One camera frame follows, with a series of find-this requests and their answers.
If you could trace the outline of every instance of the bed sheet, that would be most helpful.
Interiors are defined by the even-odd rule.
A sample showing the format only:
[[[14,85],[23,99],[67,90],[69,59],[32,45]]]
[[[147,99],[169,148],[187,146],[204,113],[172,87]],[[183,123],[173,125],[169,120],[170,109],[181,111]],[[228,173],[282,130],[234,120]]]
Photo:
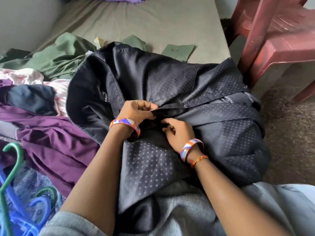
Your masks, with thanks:
[[[64,32],[90,42],[98,36],[106,43],[133,34],[158,54],[167,44],[195,44],[190,63],[221,63],[230,57],[215,0],[146,0],[138,4],[72,0],[37,51]]]

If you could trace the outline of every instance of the shirt sleeve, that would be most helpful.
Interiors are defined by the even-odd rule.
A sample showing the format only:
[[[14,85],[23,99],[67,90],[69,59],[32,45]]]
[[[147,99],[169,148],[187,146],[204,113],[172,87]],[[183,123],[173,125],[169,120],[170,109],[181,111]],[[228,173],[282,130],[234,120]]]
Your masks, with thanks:
[[[39,236],[106,236],[80,215],[60,211],[42,228]]]

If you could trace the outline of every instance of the shirt pocket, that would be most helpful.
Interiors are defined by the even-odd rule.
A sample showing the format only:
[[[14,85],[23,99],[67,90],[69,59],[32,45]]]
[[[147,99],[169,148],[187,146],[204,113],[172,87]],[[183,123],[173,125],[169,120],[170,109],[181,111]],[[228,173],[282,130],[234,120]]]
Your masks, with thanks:
[[[183,63],[162,65],[148,71],[151,101],[155,102],[172,95],[189,93],[196,80],[196,69]]]

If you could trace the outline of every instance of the orange and blue bangle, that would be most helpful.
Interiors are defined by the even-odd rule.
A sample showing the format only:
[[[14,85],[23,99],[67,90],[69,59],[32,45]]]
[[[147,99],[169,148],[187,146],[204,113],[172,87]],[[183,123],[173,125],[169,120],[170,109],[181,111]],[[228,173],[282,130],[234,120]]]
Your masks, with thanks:
[[[191,149],[191,147],[193,145],[195,145],[196,143],[198,143],[202,149],[201,151],[203,151],[204,149],[204,146],[203,146],[203,142],[200,141],[199,139],[191,139],[189,140],[183,147],[183,149],[181,150],[181,153],[180,153],[180,158],[182,159],[183,162],[186,162],[186,158],[187,158],[187,153],[188,151]]]
[[[113,125],[115,125],[115,124],[125,124],[125,125],[128,125],[128,126],[132,127],[132,128],[136,131],[138,137],[139,137],[139,135],[140,135],[140,128],[139,128],[138,124],[136,124],[136,123],[135,123],[133,120],[131,120],[131,119],[128,119],[128,118],[116,118],[116,119],[112,120],[111,124],[109,125],[109,128],[111,128],[111,127],[112,127]]]
[[[193,168],[194,165],[195,165],[197,162],[199,162],[200,160],[205,159],[205,158],[208,158],[208,156],[203,155],[203,156],[199,157],[199,158],[198,158],[197,160],[195,160],[195,161],[190,160],[190,162],[191,162],[191,168]]]

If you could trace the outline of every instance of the wall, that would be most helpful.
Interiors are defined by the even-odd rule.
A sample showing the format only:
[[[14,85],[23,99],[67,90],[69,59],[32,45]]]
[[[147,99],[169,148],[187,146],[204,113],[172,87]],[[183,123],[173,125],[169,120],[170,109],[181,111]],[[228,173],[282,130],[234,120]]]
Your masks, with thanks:
[[[215,0],[220,19],[231,18],[238,0]],[[308,0],[305,4],[308,9],[315,9],[315,0]]]
[[[60,0],[0,0],[0,53],[9,48],[33,51],[48,37],[61,14]]]

